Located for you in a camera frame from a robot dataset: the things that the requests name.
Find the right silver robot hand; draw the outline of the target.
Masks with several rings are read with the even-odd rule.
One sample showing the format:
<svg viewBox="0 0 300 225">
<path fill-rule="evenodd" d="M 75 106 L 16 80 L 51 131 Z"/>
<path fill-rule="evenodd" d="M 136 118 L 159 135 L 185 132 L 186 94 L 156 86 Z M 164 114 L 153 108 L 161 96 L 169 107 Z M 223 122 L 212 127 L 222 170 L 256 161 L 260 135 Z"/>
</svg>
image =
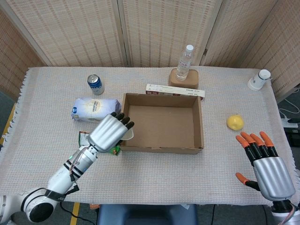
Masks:
<svg viewBox="0 0 300 225">
<path fill-rule="evenodd" d="M 295 194 L 295 187 L 288 169 L 269 136 L 261 131 L 260 136 L 241 132 L 236 140 L 245 150 L 254 170 L 256 181 L 249 180 L 237 172 L 236 178 L 245 186 L 261 192 L 273 202 L 289 200 Z"/>
</svg>

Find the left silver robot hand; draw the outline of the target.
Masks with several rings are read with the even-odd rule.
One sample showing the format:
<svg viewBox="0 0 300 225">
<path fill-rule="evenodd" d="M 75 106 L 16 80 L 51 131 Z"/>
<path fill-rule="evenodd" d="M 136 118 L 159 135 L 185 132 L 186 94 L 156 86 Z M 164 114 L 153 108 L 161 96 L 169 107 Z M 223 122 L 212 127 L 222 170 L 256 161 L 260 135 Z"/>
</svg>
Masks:
<svg viewBox="0 0 300 225">
<path fill-rule="evenodd" d="M 123 113 L 112 112 L 106 115 L 88 136 L 89 152 L 106 153 L 121 142 L 131 139 L 134 125 Z"/>
</svg>

